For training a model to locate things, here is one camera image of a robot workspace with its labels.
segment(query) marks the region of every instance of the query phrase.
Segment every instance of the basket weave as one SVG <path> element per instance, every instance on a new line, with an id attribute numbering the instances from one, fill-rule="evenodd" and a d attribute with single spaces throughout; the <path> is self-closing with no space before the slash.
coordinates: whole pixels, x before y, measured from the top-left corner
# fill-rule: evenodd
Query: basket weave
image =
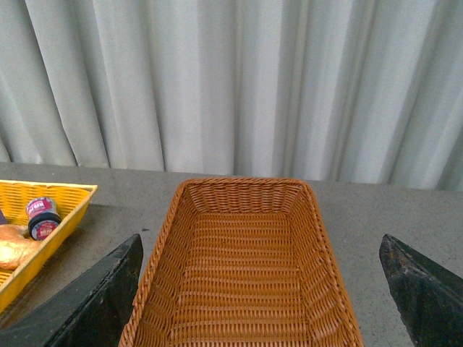
<path id="1" fill-rule="evenodd" d="M 181 184 L 119 346 L 362 346 L 312 189 Z"/>

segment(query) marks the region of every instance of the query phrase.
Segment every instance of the curtain fold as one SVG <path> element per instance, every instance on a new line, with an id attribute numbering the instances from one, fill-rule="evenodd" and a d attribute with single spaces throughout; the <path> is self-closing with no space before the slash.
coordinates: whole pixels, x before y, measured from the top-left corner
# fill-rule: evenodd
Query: curtain fold
<path id="1" fill-rule="evenodd" d="M 463 190 L 463 3 L 0 2 L 0 160 Z"/>

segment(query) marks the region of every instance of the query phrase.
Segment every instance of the bread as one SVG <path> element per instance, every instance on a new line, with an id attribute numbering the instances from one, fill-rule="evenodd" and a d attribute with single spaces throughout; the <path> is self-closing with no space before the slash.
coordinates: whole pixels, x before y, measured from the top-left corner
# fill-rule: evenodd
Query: bread
<path id="1" fill-rule="evenodd" d="M 14 270 L 37 251 L 39 241 L 26 239 L 22 233 L 24 228 L 12 224 L 0 226 L 0 267 Z"/>

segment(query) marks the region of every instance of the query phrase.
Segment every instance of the yellow plastic basket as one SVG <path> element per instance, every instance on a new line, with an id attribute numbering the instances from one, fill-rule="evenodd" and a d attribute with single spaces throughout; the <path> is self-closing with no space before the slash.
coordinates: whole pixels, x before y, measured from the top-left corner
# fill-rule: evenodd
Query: yellow plastic basket
<path id="1" fill-rule="evenodd" d="M 47 259 L 72 234 L 97 188 L 94 185 L 0 180 L 0 208 L 9 223 L 27 225 L 25 207 L 36 197 L 54 199 L 58 214 L 63 218 L 28 261 L 15 271 L 0 269 L 0 312 L 11 304 L 38 274 Z"/>

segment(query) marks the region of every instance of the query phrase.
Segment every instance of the gray countertop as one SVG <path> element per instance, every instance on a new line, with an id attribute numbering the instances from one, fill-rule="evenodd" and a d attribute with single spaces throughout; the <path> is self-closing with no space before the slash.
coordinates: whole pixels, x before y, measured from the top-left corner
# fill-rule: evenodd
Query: gray countertop
<path id="1" fill-rule="evenodd" d="M 80 227 L 1 317 L 0 327 L 52 297 L 133 233 L 143 268 L 178 184 L 204 175 L 0 163 L 0 179 L 97 184 Z M 463 276 L 463 192 L 310 181 L 366 346 L 412 346 L 378 250 L 392 234 Z"/>

